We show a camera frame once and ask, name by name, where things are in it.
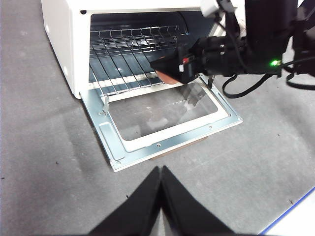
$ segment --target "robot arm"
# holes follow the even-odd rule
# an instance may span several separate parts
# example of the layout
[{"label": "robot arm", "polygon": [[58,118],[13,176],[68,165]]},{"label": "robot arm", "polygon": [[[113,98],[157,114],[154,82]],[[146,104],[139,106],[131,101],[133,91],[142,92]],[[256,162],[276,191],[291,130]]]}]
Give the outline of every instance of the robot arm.
[{"label": "robot arm", "polygon": [[[231,81],[237,75],[265,74],[262,83],[272,75],[280,77],[283,68],[293,75],[315,76],[315,27],[311,28],[308,22],[315,3],[304,3],[297,8],[298,0],[245,0],[247,35],[242,37],[230,0],[204,0],[203,15],[213,17],[226,36],[200,38],[191,48],[180,43],[175,53],[152,61],[151,67],[183,84],[199,73],[232,76]],[[225,27],[220,23],[222,13]],[[282,55],[292,36],[295,56],[290,68],[288,63],[282,64]]]}]

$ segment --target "oven rack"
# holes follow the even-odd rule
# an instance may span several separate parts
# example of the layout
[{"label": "oven rack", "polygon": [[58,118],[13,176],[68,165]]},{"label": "oven rack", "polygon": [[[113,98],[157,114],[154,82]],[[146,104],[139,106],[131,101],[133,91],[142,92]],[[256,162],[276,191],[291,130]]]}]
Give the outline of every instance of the oven rack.
[{"label": "oven rack", "polygon": [[172,53],[178,35],[178,26],[91,31],[90,89],[105,96],[162,84],[150,61]]}]

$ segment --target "gray floor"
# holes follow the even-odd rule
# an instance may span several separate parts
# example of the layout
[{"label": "gray floor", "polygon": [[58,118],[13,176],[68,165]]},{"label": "gray floor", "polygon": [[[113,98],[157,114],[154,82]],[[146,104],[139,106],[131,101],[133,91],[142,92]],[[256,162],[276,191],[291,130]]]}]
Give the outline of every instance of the gray floor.
[{"label": "gray floor", "polygon": [[[114,173],[66,85],[39,0],[1,1],[1,60],[3,236],[87,233],[156,165],[243,233],[258,233],[314,186],[315,92],[283,78],[230,101],[243,124]],[[257,79],[244,76],[233,89]]]}]

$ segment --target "white toaster oven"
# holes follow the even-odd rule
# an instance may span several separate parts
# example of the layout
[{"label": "white toaster oven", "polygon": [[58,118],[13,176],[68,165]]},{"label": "white toaster oven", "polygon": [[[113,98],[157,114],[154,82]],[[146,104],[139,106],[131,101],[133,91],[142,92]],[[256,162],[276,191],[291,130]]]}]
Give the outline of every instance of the white toaster oven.
[{"label": "white toaster oven", "polygon": [[193,0],[42,0],[44,24],[69,87],[83,100],[113,170],[177,149],[243,120],[200,75],[164,84],[149,62],[178,40],[207,36]]}]

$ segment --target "wire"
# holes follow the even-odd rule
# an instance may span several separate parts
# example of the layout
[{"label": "wire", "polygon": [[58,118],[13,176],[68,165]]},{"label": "wire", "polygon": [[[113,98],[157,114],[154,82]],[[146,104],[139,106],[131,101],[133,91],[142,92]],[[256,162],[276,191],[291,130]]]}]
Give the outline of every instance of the wire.
[{"label": "wire", "polygon": [[233,43],[233,46],[235,47],[235,51],[236,51],[236,55],[237,55],[237,58],[239,60],[239,62],[241,63],[241,65],[243,66],[243,68],[245,70],[247,70],[247,73],[250,73],[252,70],[245,65],[243,59],[242,59],[242,56],[241,56],[241,53],[240,53],[240,49],[239,49],[239,46],[237,45],[237,42],[235,41],[235,38],[234,36],[232,35],[232,33],[224,26],[222,25],[219,21],[215,21],[226,33],[227,35],[230,37],[230,39],[232,40],[232,43]]},{"label": "wire", "polygon": [[293,60],[284,64],[280,65],[280,68],[284,68],[288,65],[292,65],[292,64],[299,64],[301,62],[305,62],[305,61],[309,61],[309,60],[315,60],[315,57],[308,57],[308,58],[302,58],[302,59],[298,59],[298,60]]},{"label": "wire", "polygon": [[225,87],[231,83],[232,81],[236,80],[237,75],[234,75],[233,77],[229,78],[227,81],[225,81],[225,83],[222,86],[222,91],[223,94],[228,97],[228,98],[239,98],[239,97],[244,97],[245,95],[249,94],[250,92],[254,91],[255,89],[257,89],[259,86],[261,86],[266,80],[268,80],[270,77],[272,77],[273,75],[271,74],[266,74],[264,75],[256,84],[254,84],[253,86],[251,86],[250,88],[248,88],[247,90],[237,93],[237,94],[231,94],[231,93],[227,93],[225,91]]}]

